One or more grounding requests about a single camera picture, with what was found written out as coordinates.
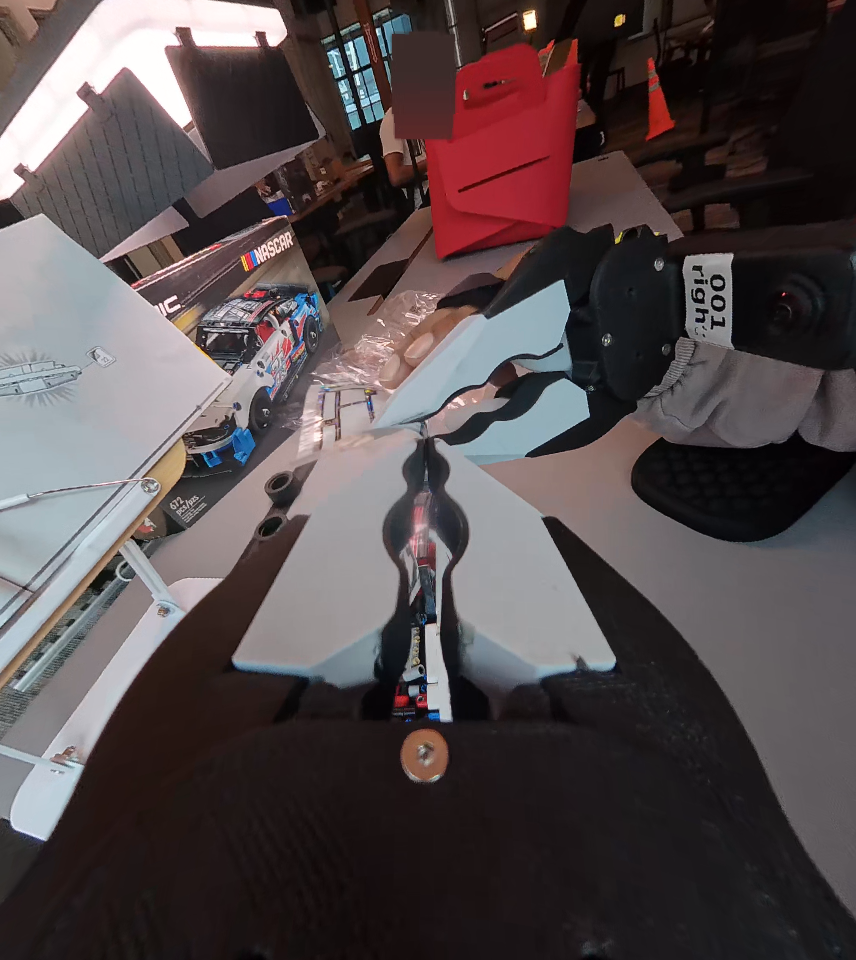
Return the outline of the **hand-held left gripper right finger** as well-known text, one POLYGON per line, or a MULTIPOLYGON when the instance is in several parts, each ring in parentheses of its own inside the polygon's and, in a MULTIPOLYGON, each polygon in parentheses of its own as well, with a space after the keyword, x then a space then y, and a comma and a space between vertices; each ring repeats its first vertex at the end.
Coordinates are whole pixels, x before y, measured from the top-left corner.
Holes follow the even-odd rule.
POLYGON ((445 442, 435 449, 443 491, 466 519, 467 541, 449 566, 462 670, 481 689, 514 689, 616 657, 542 514, 445 442))

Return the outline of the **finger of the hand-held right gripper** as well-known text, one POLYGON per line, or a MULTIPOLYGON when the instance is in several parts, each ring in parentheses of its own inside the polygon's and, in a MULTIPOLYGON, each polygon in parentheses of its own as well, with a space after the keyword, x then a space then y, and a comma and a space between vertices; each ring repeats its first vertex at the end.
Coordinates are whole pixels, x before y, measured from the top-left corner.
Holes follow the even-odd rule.
POLYGON ((474 463, 526 458, 590 417, 588 394, 562 371, 517 378, 503 395, 444 411, 438 438, 474 463))
MULTIPOLYGON (((384 414, 392 410, 396 423, 423 421, 427 434, 438 434, 439 415, 450 411, 448 406, 457 398, 482 388, 504 364, 524 367, 525 375, 560 371, 571 379, 572 361, 565 334, 569 313, 563 280, 512 306, 498 308, 492 304, 487 312, 467 318, 446 337, 393 391, 389 397, 392 405, 385 407, 384 414)), ((513 381, 497 396, 510 391, 513 381)))

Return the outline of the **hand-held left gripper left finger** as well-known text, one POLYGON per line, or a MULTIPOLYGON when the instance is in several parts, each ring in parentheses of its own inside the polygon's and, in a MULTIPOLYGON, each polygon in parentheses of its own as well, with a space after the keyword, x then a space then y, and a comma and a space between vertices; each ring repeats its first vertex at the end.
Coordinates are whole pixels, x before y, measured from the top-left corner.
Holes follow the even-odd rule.
POLYGON ((322 679, 375 678, 382 633, 408 623, 417 435, 362 435, 322 453, 293 503, 307 522, 233 654, 242 671, 322 679))

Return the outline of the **toy brick race car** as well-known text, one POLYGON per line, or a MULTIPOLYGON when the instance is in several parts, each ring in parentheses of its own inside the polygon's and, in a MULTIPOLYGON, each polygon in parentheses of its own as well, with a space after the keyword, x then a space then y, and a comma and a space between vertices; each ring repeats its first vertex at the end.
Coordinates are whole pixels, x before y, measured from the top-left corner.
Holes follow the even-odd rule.
POLYGON ((402 554, 410 580, 409 654, 393 697, 391 718, 410 724, 453 720, 448 672, 440 636, 440 606, 434 569, 434 546, 424 556, 410 547, 402 554))

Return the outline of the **shiny sticker sheet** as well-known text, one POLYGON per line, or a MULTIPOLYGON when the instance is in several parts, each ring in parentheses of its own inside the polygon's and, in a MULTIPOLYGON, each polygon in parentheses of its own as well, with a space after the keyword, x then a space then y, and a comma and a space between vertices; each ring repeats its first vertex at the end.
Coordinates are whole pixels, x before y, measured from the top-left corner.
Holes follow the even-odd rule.
POLYGON ((314 385, 305 403, 299 455, 333 485, 398 476, 425 490, 427 435, 420 419, 395 422, 388 394, 372 387, 314 385))

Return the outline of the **white book stand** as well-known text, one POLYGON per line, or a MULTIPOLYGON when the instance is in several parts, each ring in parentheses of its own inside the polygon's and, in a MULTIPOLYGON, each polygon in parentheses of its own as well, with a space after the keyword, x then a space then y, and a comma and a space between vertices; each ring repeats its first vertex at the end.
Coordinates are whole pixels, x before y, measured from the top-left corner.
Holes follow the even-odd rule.
POLYGON ((201 578, 167 585, 133 539, 136 528, 174 486, 174 468, 184 462, 180 444, 161 457, 146 479, 125 484, 119 504, 0 632, 1 690, 116 554, 122 554, 151 596, 148 611, 45 751, 32 753, 0 742, 0 758, 24 767, 27 773, 17 794, 10 795, 7 788, 2 788, 0 798, 0 826, 13 829, 17 839, 45 841, 50 837, 123 694, 173 627, 218 582, 201 578))

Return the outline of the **building instruction booklet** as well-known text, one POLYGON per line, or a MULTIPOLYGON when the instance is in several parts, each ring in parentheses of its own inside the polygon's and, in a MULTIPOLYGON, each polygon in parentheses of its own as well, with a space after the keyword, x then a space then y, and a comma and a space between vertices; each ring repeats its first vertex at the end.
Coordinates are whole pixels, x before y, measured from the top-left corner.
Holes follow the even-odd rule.
POLYGON ((45 216, 0 230, 0 633, 134 521, 228 380, 45 216))

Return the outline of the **grey desk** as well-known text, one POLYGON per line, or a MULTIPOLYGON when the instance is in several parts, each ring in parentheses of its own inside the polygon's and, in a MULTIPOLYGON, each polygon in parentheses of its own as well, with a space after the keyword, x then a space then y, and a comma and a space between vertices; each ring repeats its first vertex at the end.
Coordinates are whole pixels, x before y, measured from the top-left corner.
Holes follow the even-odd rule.
POLYGON ((462 670, 467 523, 423 439, 409 547, 434 546, 450 723, 391 718, 410 604, 371 681, 233 665, 300 494, 264 541, 251 485, 182 534, 174 557, 219 582, 0 903, 0 958, 856 958, 749 737, 800 747, 789 681, 856 681, 856 538, 818 508, 812 555, 795 534, 745 550, 636 503, 631 444, 656 434, 636 410, 586 446, 471 461, 542 514, 616 657, 515 688, 462 670))

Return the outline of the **person's right hand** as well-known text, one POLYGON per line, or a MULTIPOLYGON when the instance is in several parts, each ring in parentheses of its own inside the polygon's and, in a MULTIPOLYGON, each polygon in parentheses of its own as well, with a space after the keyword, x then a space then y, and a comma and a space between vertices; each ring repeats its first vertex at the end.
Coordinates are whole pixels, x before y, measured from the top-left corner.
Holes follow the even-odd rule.
POLYGON ((378 376, 380 386, 396 390, 429 354, 477 309, 469 304, 436 309, 391 346, 378 376))

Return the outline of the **clear plastic bag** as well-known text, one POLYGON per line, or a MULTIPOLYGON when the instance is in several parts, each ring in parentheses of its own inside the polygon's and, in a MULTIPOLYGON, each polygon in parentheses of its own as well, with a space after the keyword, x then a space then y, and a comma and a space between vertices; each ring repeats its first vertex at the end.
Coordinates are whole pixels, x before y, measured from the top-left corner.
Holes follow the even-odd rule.
MULTIPOLYGON (((436 294, 417 291, 393 295, 382 303, 372 319, 372 324, 357 343, 332 349, 322 357, 314 367, 314 379, 329 387, 355 386, 384 389, 378 382, 378 376, 381 366, 391 354, 392 345, 434 310, 445 308, 438 308, 437 300, 436 294)), ((439 348, 441 343, 429 356, 439 348)))

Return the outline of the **black mesh pad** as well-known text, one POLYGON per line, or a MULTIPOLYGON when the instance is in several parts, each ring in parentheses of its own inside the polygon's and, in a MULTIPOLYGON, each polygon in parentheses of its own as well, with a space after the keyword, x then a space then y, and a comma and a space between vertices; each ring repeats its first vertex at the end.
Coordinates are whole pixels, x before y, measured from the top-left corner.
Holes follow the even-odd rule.
POLYGON ((668 519, 722 542, 746 544, 788 530, 856 464, 794 435, 758 448, 657 439, 635 462, 630 485, 668 519))

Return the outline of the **red paper bag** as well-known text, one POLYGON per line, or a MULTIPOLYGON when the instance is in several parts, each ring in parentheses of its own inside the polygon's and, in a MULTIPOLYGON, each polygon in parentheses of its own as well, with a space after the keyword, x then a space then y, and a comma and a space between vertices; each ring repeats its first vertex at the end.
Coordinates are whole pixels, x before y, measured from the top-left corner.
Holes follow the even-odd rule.
POLYGON ((578 41, 541 61, 517 43, 458 70, 451 139, 427 141, 439 259, 539 239, 565 225, 578 112, 578 41))

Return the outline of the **orange traffic cone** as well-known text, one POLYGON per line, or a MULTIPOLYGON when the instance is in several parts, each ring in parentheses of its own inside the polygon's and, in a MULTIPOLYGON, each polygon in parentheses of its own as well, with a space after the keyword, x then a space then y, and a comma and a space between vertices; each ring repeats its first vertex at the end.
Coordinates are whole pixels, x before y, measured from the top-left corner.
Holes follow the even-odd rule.
POLYGON ((672 132, 675 129, 674 118, 670 113, 664 90, 662 89, 656 64, 652 56, 647 59, 647 92, 648 92, 648 129, 646 141, 672 132))

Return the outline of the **toy car product box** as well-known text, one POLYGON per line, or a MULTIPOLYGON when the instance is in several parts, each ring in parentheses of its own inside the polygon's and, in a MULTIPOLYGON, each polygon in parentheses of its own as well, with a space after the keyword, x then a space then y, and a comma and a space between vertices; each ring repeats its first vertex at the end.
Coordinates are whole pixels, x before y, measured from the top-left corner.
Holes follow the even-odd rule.
POLYGON ((184 434, 186 465, 159 509, 168 532, 180 533, 257 461, 329 316, 285 217, 225 237, 133 289, 229 377, 184 434))

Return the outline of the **long ceiling light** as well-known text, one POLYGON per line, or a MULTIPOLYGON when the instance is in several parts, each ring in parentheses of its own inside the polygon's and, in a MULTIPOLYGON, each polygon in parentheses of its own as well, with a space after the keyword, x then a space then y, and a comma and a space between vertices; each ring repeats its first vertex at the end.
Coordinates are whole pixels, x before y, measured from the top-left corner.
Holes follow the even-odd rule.
POLYGON ((288 35, 282 14, 251 2, 65 2, 31 43, 0 94, 0 201, 24 185, 88 109, 83 93, 102 94, 127 69, 175 124, 192 121, 167 57, 178 28, 194 43, 269 47, 288 35))

